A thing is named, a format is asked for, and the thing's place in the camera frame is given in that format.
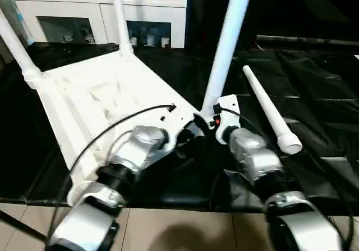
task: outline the black tarp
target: black tarp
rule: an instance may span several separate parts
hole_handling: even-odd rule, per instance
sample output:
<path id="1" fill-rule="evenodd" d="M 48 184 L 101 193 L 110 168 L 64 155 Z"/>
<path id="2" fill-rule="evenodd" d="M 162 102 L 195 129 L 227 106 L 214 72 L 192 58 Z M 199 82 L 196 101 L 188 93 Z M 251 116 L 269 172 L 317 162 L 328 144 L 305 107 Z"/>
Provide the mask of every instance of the black tarp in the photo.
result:
<path id="1" fill-rule="evenodd" d="M 35 64 L 46 71 L 114 50 L 117 48 L 113 44 L 35 43 L 29 53 Z M 188 55 L 184 50 L 154 48 L 139 49 L 136 55 L 200 109 L 211 58 Z M 252 67 L 299 136 L 305 147 L 300 154 L 280 154 L 274 133 L 241 72 L 244 64 Z M 224 89 L 224 95 L 238 95 L 241 113 L 266 134 L 271 147 L 281 155 L 289 172 L 289 184 L 303 189 L 329 215 L 347 214 L 333 183 L 346 190 L 353 211 L 359 209 L 358 68 L 359 61 L 352 55 L 238 52 Z M 15 63 L 0 73 L 0 102 L 0 201 L 52 205 L 67 173 L 66 165 L 41 102 L 36 92 L 27 87 Z M 212 134 L 196 138 L 147 169 L 130 206 L 261 211 L 239 170 L 228 149 L 216 143 Z"/>

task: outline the floor tile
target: floor tile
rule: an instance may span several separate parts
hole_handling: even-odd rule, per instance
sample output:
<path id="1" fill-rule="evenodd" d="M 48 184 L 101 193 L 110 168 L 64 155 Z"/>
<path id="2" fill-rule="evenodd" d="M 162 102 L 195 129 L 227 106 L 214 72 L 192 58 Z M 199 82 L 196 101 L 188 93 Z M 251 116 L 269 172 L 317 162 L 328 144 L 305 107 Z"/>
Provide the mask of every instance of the floor tile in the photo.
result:
<path id="1" fill-rule="evenodd" d="M 121 214 L 117 218 L 117 223 L 119 223 L 119 232 L 117 233 L 115 242 L 111 248 L 111 250 L 113 251 L 115 250 L 121 251 L 122 249 L 123 238 L 125 237 L 129 214 L 130 214 L 130 209 L 126 208 L 122 210 Z"/>
<path id="2" fill-rule="evenodd" d="M 342 235 L 346 238 L 349 230 L 349 218 L 347 216 L 333 216 L 335 224 L 337 224 L 338 229 L 341 231 Z M 354 238 L 351 245 L 351 251 L 359 251 L 359 223 L 354 223 Z"/>
<path id="3" fill-rule="evenodd" d="M 122 251 L 235 251 L 232 216 L 131 209 Z"/>
<path id="4" fill-rule="evenodd" d="M 233 215 L 237 250 L 273 251 L 262 214 Z"/>
<path id="5" fill-rule="evenodd" d="M 28 206 L 21 221 L 40 233 L 46 234 L 52 213 L 52 207 Z M 44 244 L 20 231 L 16 231 L 5 251 L 18 250 L 42 251 L 44 250 Z"/>
<path id="6" fill-rule="evenodd" d="M 8 215 L 20 219 L 26 209 L 26 205 L 0 203 L 0 210 L 4 211 Z M 15 232 L 15 229 L 0 221 L 0 251 L 5 250 L 11 235 Z"/>
<path id="7" fill-rule="evenodd" d="M 60 215 L 67 212 L 70 208 L 63 208 L 60 211 Z M 122 211 L 121 215 L 118 217 L 120 224 L 124 224 L 126 227 L 126 222 L 128 218 L 129 209 Z M 40 233 L 47 234 L 48 227 L 52 218 L 53 207 L 39 207 L 39 206 L 29 206 L 27 207 L 21 221 L 33 229 L 39 231 Z M 123 237 L 125 235 L 125 230 L 121 230 L 116 237 L 116 243 L 114 248 L 119 247 L 118 250 L 121 250 Z M 44 244 L 32 237 L 23 234 L 20 231 L 16 231 L 11 237 L 6 251 L 19 251 L 19 250 L 28 250 L 28 251 L 43 251 Z"/>

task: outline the white furniture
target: white furniture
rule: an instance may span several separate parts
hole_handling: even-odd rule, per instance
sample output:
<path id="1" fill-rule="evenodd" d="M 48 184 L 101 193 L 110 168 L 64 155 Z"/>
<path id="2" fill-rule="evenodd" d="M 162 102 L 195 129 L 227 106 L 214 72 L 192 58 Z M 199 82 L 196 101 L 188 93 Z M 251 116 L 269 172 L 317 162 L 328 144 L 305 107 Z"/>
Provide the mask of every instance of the white furniture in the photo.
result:
<path id="1" fill-rule="evenodd" d="M 34 41 L 48 41 L 38 17 L 72 17 L 89 20 L 97 44 L 119 43 L 112 0 L 14 1 Z M 123 4 L 127 21 L 170 23 L 171 47 L 184 47 L 187 0 L 123 0 Z"/>
<path id="2" fill-rule="evenodd" d="M 75 12 L 81 5 L 98 7 L 93 13 L 82 8 L 82 15 L 95 19 L 94 14 L 98 16 L 100 12 L 99 4 L 41 2 L 45 6 L 42 11 L 53 14 L 57 12 L 49 7 L 60 8 L 61 5 L 73 8 L 67 15 L 76 17 Z M 199 113 L 133 54 L 122 0 L 115 0 L 114 17 L 114 31 L 121 40 L 119 51 L 41 72 L 0 10 L 0 34 L 19 63 L 25 81 L 36 89 L 68 168 L 85 146 L 115 121 L 151 106 L 176 105 L 172 112 L 162 108 L 138 115 L 96 141 L 71 174 L 73 190 L 104 162 L 112 142 L 134 126 L 155 125 L 173 134 L 163 148 L 165 155 L 175 147 L 176 133 L 193 120 L 194 113 Z"/>

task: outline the black wire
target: black wire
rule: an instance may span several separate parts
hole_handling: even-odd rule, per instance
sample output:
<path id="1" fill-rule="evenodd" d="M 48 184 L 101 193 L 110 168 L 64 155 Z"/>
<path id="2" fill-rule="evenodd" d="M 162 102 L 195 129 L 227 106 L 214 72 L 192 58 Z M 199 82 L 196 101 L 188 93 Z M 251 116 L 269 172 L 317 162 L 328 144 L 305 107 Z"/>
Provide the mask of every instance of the black wire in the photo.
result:
<path id="1" fill-rule="evenodd" d="M 55 210 L 54 210 L 54 213 L 52 215 L 52 219 L 51 219 L 51 223 L 50 223 L 50 228 L 49 228 L 49 232 L 48 232 L 48 235 L 47 235 L 47 239 L 46 239 L 46 247 L 49 246 L 49 240 L 50 240 L 50 236 L 53 234 L 53 230 L 54 230 L 54 223 L 55 223 L 55 219 L 56 219 L 56 216 L 57 216 L 57 212 L 58 212 L 58 209 L 59 209 L 59 205 L 60 205 L 60 202 L 62 201 L 62 198 L 64 197 L 64 194 L 66 192 L 66 188 L 67 188 L 67 185 L 68 183 L 70 182 L 70 179 L 71 179 L 71 174 L 73 172 L 73 170 L 75 169 L 76 165 L 79 163 L 80 159 L 82 158 L 82 156 L 84 155 L 84 153 L 100 138 L 102 137 L 104 134 L 106 134 L 107 132 L 109 132 L 111 129 L 113 129 L 115 126 L 129 120 L 130 118 L 133 118 L 137 115 L 140 115 L 144 112 L 147 112 L 147 111 L 151 111 L 151 110 L 154 110 L 154 109 L 159 109 L 159 108 L 168 108 L 170 111 L 172 111 L 174 108 L 176 108 L 175 105 L 171 105 L 171 104 L 166 104 L 166 105 L 157 105 L 157 106 L 152 106 L 152 107 L 149 107 L 149 108 L 146 108 L 146 109 L 143 109 L 141 111 L 138 111 L 136 113 L 133 113 L 131 115 L 128 115 L 127 117 L 123 118 L 123 119 L 120 119 L 119 121 L 116 121 L 115 123 L 113 123 L 112 125 L 110 125 L 107 129 L 105 129 L 104 131 L 102 131 L 99 135 L 97 135 L 94 139 L 92 139 L 92 141 L 81 151 L 81 153 L 78 155 L 78 157 L 76 158 L 74 164 L 72 165 L 71 167 L 71 170 L 68 172 L 68 174 L 66 175 L 65 177 L 65 180 L 63 181 L 63 184 L 62 184 L 62 188 L 60 189 L 59 193 L 58 193 L 58 196 L 56 198 L 56 203 L 55 203 Z"/>
<path id="2" fill-rule="evenodd" d="M 233 115 L 238 116 L 238 117 L 240 118 L 240 120 L 243 119 L 245 122 L 247 122 L 247 124 L 248 124 L 249 126 L 251 126 L 251 127 L 254 129 L 254 132 L 255 132 L 255 133 L 260 134 L 260 135 L 266 137 L 266 135 L 265 135 L 263 132 L 261 132 L 260 129 L 259 129 L 252 121 L 250 121 L 248 118 L 246 118 L 243 114 L 240 114 L 240 113 L 238 113 L 238 112 L 236 112 L 236 111 L 233 111 L 233 110 L 230 110 L 230 109 L 227 109 L 227 108 L 223 108 L 223 107 L 221 107 L 220 109 L 221 109 L 222 111 L 227 111 L 227 112 L 229 112 L 229 113 L 231 113 L 231 114 L 233 114 Z"/>
<path id="3" fill-rule="evenodd" d="M 240 113 L 238 113 L 236 111 L 227 109 L 227 108 L 221 108 L 221 110 L 222 111 L 227 111 L 229 113 L 232 113 L 232 114 L 238 116 L 240 119 L 245 120 L 247 122 L 247 124 L 249 124 L 254 129 L 254 132 L 256 132 L 256 133 L 258 133 L 258 134 L 260 134 L 260 135 L 262 135 L 262 136 L 264 136 L 266 138 L 266 135 L 263 132 L 260 132 L 258 127 L 256 125 L 254 125 L 253 122 L 250 121 L 248 118 L 244 117 L 242 114 L 240 114 Z M 338 233 L 340 234 L 340 238 L 343 240 L 343 248 L 344 248 L 344 250 L 345 251 L 350 250 L 350 246 L 351 246 L 351 244 L 353 242 L 353 239 L 354 239 L 354 222 L 356 220 L 353 217 L 352 210 L 351 210 L 351 208 L 349 206 L 349 203 L 347 202 L 347 200 L 344 197 L 342 189 L 340 187 L 338 187 L 337 184 L 332 181 L 332 178 L 330 176 L 333 175 L 333 174 L 329 170 L 326 170 L 325 168 L 323 168 L 321 165 L 319 165 L 319 164 L 316 164 L 316 165 L 322 171 L 323 176 L 325 176 L 325 178 L 328 180 L 330 185 L 335 189 L 339 199 L 342 201 L 342 203 L 344 204 L 344 206 L 345 206 L 345 208 L 346 208 L 346 210 L 348 212 L 349 230 L 348 230 L 348 235 L 347 235 L 346 238 L 344 238 L 342 236 L 342 234 L 340 233 L 340 231 L 339 231 L 339 229 L 337 227 L 337 224 L 335 224 L 335 222 L 332 222 L 329 218 L 327 218 L 327 219 L 328 219 L 329 222 L 332 223 L 332 225 L 337 229 Z"/>
<path id="4" fill-rule="evenodd" d="M 334 182 L 332 179 L 335 179 L 335 175 L 331 172 L 331 170 L 334 170 L 329 164 L 324 163 L 325 166 L 327 166 L 326 168 L 323 168 L 323 166 L 321 166 L 318 162 L 316 162 L 317 167 L 322 171 L 323 176 L 327 179 L 327 181 L 330 183 L 330 185 L 335 189 L 339 199 L 342 201 L 344 207 L 347 210 L 348 213 L 348 217 L 349 217 L 349 229 L 348 229 L 348 235 L 347 237 L 344 239 L 344 237 L 341 236 L 341 238 L 343 239 L 343 249 L 344 251 L 349 251 L 350 250 L 350 246 L 352 245 L 352 242 L 354 240 L 354 215 L 352 212 L 352 209 L 348 203 L 348 201 L 346 200 L 343 190 L 336 182 Z M 338 233 L 341 234 L 341 232 L 339 231 L 338 227 L 336 226 L 335 223 L 332 223 L 333 226 L 338 230 Z"/>

